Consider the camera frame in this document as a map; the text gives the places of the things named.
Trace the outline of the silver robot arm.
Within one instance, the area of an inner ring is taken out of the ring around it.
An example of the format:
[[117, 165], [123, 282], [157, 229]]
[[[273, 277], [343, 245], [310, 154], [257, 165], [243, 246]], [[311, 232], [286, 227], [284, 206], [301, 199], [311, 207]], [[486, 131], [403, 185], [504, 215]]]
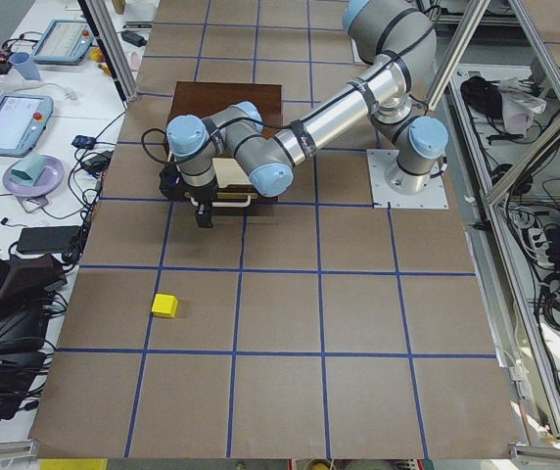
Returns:
[[218, 191], [214, 159], [229, 155], [261, 196], [277, 197], [293, 183], [295, 166], [312, 159], [362, 118], [387, 136], [403, 138], [400, 152], [408, 157], [399, 165], [403, 173], [429, 174], [444, 150], [444, 143], [435, 139], [445, 139], [446, 130], [434, 118], [428, 118], [426, 133], [401, 125], [411, 115], [410, 91], [436, 53], [434, 22], [405, 1], [351, 1], [343, 28], [367, 69], [272, 137], [263, 136], [266, 125], [249, 101], [209, 117], [172, 119], [165, 130], [169, 157], [160, 172], [161, 193], [170, 200], [189, 193], [198, 205], [198, 225], [210, 228]]

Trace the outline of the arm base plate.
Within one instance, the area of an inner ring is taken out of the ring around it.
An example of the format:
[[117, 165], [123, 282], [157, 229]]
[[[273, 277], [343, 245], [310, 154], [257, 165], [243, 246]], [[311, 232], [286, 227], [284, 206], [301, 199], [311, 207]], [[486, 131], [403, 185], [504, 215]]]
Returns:
[[425, 175], [410, 175], [397, 164], [398, 150], [366, 151], [372, 205], [392, 210], [448, 210], [443, 179], [433, 178], [434, 164]]

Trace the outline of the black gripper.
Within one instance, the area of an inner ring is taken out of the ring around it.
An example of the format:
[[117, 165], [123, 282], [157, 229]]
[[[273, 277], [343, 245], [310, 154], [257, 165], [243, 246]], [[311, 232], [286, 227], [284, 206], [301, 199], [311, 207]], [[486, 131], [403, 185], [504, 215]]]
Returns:
[[191, 187], [190, 189], [190, 195], [198, 203], [195, 218], [200, 228], [213, 228], [212, 201], [216, 193], [216, 183], [208, 183], [204, 186]]

